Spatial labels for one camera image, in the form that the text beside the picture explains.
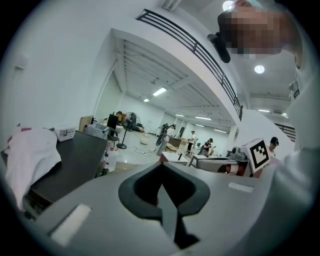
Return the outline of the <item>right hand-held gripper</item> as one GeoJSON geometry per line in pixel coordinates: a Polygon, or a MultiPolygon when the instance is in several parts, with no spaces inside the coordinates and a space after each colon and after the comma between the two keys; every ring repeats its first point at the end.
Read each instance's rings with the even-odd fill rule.
{"type": "Polygon", "coordinates": [[[199,169],[213,173],[243,173],[254,175],[270,162],[267,146],[262,137],[234,147],[229,158],[199,159],[196,165],[199,169]]]}

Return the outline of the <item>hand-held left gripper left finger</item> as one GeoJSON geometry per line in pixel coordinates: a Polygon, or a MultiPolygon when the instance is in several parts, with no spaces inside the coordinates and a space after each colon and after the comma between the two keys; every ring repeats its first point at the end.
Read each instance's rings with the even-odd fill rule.
{"type": "Polygon", "coordinates": [[[179,248],[157,220],[138,218],[119,199],[121,183],[152,164],[92,179],[49,206],[36,226],[81,256],[171,256],[179,248]]]}

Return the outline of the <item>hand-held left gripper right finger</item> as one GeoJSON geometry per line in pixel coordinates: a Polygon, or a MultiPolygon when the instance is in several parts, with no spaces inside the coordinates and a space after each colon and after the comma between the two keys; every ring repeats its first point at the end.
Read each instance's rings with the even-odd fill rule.
{"type": "Polygon", "coordinates": [[[186,231],[199,241],[170,256],[224,256],[258,219],[272,183],[271,169],[259,178],[214,173],[177,163],[165,163],[207,184],[208,201],[195,215],[182,220],[186,231]]]}

